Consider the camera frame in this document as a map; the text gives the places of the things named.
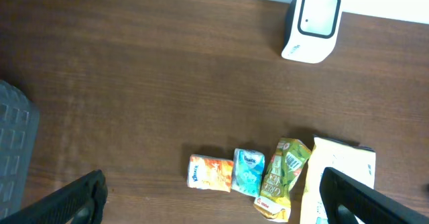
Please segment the yellow snack bag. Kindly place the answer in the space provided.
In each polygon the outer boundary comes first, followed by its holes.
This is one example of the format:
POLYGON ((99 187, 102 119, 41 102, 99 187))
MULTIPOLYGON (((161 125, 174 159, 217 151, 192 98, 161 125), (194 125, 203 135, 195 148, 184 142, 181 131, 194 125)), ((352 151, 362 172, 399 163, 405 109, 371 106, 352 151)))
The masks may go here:
POLYGON ((376 153, 371 148, 353 147, 334 139, 315 136, 312 154, 308 160, 300 223, 328 222, 320 195, 320 182, 326 167, 333 167, 369 188, 373 188, 375 164, 376 153))

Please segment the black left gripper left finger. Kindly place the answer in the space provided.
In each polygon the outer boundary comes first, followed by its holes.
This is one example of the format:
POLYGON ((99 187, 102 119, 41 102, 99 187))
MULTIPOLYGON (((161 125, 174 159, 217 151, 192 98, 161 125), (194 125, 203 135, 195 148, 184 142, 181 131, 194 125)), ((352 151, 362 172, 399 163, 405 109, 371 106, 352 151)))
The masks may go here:
POLYGON ((105 175, 101 170, 94 170, 1 222, 100 224, 107 196, 105 175))

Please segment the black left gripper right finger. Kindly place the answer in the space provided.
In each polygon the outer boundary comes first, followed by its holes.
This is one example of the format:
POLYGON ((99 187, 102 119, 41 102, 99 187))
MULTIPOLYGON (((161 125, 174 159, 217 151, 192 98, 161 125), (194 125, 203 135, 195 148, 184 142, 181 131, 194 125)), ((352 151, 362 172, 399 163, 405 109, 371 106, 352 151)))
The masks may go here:
POLYGON ((320 195, 329 223, 427 223, 428 218, 332 167, 324 169, 320 195))

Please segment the teal tissue pack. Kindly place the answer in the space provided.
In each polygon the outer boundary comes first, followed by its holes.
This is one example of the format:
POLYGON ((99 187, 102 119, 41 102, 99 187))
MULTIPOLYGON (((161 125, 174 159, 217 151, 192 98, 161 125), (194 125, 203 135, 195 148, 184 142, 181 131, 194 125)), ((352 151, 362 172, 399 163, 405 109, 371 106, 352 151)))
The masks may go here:
POLYGON ((261 189, 265 156, 255 150, 236 148, 231 188, 251 197, 258 197, 261 189))

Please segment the green tea drink carton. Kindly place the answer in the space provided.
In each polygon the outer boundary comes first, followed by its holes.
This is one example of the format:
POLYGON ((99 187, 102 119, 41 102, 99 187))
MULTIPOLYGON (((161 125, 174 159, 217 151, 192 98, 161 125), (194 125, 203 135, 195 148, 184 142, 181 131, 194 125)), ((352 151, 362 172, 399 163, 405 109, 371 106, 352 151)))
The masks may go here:
POLYGON ((292 211, 290 192, 311 151, 298 139, 281 138, 269 161, 253 206, 269 221, 287 223, 292 211))

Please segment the orange tissue pack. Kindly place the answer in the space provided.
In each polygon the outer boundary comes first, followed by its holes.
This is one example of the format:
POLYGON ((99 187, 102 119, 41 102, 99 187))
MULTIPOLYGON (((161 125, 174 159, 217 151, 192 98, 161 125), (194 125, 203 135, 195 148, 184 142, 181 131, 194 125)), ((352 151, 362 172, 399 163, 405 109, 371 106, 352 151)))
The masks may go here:
POLYGON ((187 185, 201 190, 230 192, 234 162, 222 158, 190 156, 187 185))

